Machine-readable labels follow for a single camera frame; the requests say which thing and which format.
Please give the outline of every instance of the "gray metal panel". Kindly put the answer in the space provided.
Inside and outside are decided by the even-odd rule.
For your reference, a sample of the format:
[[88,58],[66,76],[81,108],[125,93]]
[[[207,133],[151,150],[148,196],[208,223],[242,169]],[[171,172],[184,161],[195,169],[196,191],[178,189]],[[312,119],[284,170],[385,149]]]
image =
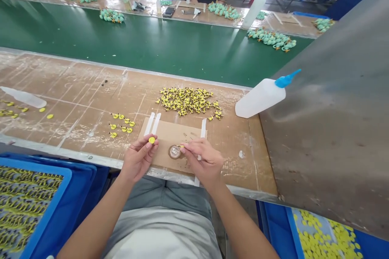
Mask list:
[[302,69],[261,114],[285,202],[386,240],[388,15],[389,0],[363,0],[277,72]]

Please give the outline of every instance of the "lap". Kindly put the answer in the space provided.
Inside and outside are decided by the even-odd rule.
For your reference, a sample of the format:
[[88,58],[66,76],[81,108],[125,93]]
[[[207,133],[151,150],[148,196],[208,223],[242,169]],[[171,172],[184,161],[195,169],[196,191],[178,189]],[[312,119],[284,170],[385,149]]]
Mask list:
[[144,176],[134,186],[123,211],[154,206],[191,211],[212,219],[209,196],[204,188]]

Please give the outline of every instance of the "white glue bottle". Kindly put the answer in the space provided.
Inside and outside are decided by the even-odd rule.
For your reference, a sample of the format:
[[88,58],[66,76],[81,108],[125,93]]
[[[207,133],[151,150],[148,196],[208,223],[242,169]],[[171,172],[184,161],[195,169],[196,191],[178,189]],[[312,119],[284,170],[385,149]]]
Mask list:
[[292,83],[293,77],[300,71],[301,69],[298,69],[296,72],[277,80],[263,79],[236,103],[236,115],[249,118],[284,100],[285,87]]
[[242,28],[249,29],[254,20],[256,19],[258,13],[264,8],[266,0],[254,0],[252,3],[250,10],[247,12],[246,17],[243,19]]

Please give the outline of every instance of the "smartphone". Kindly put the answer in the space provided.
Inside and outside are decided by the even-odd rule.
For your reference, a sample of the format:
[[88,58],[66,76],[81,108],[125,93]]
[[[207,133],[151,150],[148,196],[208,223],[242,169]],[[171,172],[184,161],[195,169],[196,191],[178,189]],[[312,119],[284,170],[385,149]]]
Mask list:
[[175,11],[175,8],[173,8],[173,7],[166,8],[166,11],[163,14],[163,17],[169,17],[169,18],[172,17],[174,11]]

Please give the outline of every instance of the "blue bottle cap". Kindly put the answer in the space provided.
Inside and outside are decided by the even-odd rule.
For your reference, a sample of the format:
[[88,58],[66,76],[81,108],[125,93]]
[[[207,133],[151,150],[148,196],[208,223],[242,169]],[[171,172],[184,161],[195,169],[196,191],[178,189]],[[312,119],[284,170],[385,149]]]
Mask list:
[[300,71],[301,71],[301,69],[298,69],[296,72],[294,72],[290,75],[286,75],[286,76],[282,76],[282,77],[278,78],[277,80],[274,81],[275,85],[279,88],[285,88],[290,83],[292,83],[293,77]]

